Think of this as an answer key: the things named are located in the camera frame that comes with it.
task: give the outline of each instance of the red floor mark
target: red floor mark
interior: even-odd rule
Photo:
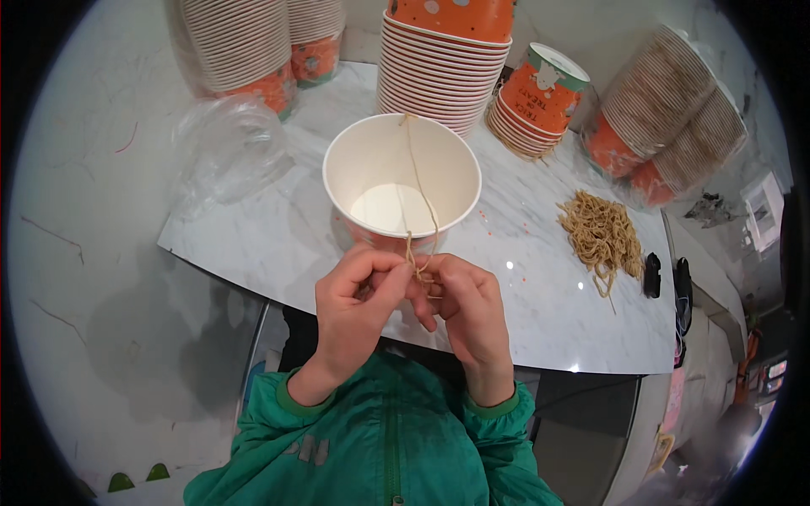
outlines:
[[[82,261],[82,265],[84,265],[84,256],[82,255],[82,245],[81,245],[81,244],[79,244],[79,243],[75,243],[75,242],[73,242],[73,241],[72,241],[72,240],[70,240],[70,239],[65,239],[64,237],[60,236],[59,234],[55,234],[55,233],[51,232],[51,231],[50,231],[50,230],[48,230],[47,228],[45,228],[45,227],[43,227],[42,225],[40,225],[40,224],[38,224],[37,222],[35,222],[33,219],[26,218],[26,217],[25,217],[25,216],[23,216],[23,215],[20,215],[20,216],[19,216],[19,218],[20,218],[20,219],[22,219],[22,220],[23,220],[25,223],[30,223],[30,224],[31,224],[31,225],[33,225],[34,227],[39,228],[41,231],[45,232],[46,234],[50,234],[51,236],[54,236],[54,237],[56,237],[57,239],[64,240],[64,241],[65,241],[67,244],[70,244],[71,246],[75,246],[76,248],[79,248],[79,260],[81,260],[81,261]]]
[[[135,129],[134,129],[134,130],[132,130],[132,138],[131,138],[131,139],[130,139],[130,141],[129,141],[129,142],[126,144],[126,146],[124,146],[124,147],[122,147],[121,149],[119,149],[118,151],[116,151],[116,154],[118,154],[118,153],[120,153],[120,152],[124,151],[124,150],[125,150],[127,147],[129,147],[129,146],[130,146],[130,144],[132,144],[132,141],[134,141],[134,140],[135,140],[135,132],[137,132],[137,131],[138,131],[138,122],[136,121],[136,122],[135,122]]]

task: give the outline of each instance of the jacket zipper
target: jacket zipper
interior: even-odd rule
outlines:
[[[385,497],[387,504],[402,506],[405,500],[399,494],[399,435],[397,434],[399,421],[396,411],[396,388],[386,399],[386,468],[385,468]]]

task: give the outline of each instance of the countertop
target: countertop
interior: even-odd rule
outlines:
[[[340,62],[335,79],[301,91],[284,129],[296,167],[253,197],[216,206],[193,222],[170,216],[158,245],[180,258],[273,300],[314,313],[314,284],[348,246],[322,183],[332,139],[375,113],[377,67]],[[675,322],[672,274],[661,272],[661,296],[620,272],[612,302],[602,299],[573,254],[557,208],[584,189],[620,200],[599,181],[568,134],[554,154],[523,162],[483,124],[467,140],[483,174],[479,204],[452,228],[440,251],[467,259],[498,277],[515,364],[620,374],[672,370]],[[671,263],[660,213],[628,215],[644,253]],[[409,307],[397,310],[383,335],[450,351],[442,325],[430,334]]]

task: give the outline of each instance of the hand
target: hand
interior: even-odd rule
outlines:
[[[416,317],[429,330],[433,317],[446,322],[447,338],[464,366],[467,388],[479,406],[495,406],[514,394],[514,366],[509,352],[501,288],[491,272],[449,254],[417,257],[422,277],[432,279],[425,289],[413,280],[406,290]],[[373,284],[386,276],[375,274]]]
[[[386,274],[376,287],[367,284],[373,273]],[[398,254],[359,244],[315,283],[318,348],[288,382],[293,400],[302,406],[319,404],[365,364],[413,274]]]

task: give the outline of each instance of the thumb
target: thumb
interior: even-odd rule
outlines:
[[[470,276],[458,271],[442,273],[441,283],[447,294],[458,301],[458,308],[462,313],[478,310],[483,298]]]
[[[391,269],[380,286],[374,289],[374,295],[366,301],[364,306],[380,315],[385,315],[388,319],[397,305],[405,299],[405,291],[411,282],[413,273],[413,266],[407,263],[399,264]]]

